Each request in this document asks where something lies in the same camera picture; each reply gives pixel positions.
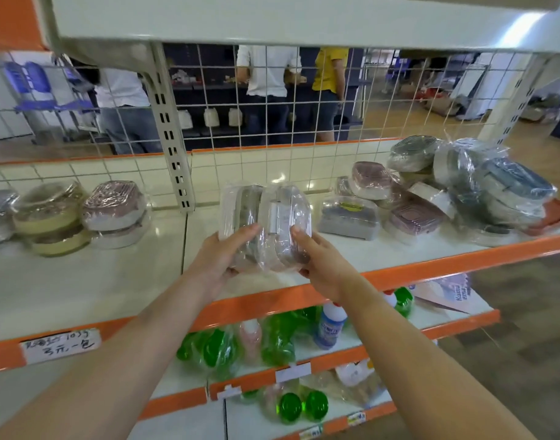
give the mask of price tag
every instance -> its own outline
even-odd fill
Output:
[[[293,380],[295,378],[305,377],[311,375],[310,363],[299,364],[298,366],[290,366],[287,369],[276,371],[276,383],[283,383],[284,381]]]
[[[234,397],[240,394],[241,394],[241,386],[237,386],[236,388],[234,388],[231,384],[228,384],[227,386],[225,386],[225,390],[221,392],[217,392],[217,400]]]
[[[25,362],[33,364],[94,350],[100,344],[99,330],[90,328],[22,341],[20,347]]]
[[[300,436],[300,440],[310,440],[311,438],[320,437],[322,433],[323,433],[323,426],[316,425],[310,429],[306,429],[305,431],[302,431],[299,434],[299,436]]]
[[[347,416],[347,424],[351,426],[357,426],[365,423],[365,412],[360,411],[356,412],[355,414],[351,414]]]

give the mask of person in yellow shirt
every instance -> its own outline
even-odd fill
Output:
[[[348,54],[349,48],[346,47],[322,47],[314,61],[317,72],[313,92],[318,93],[319,102],[313,105],[312,110],[317,141],[335,140],[333,121],[339,106],[345,100],[345,66]]]

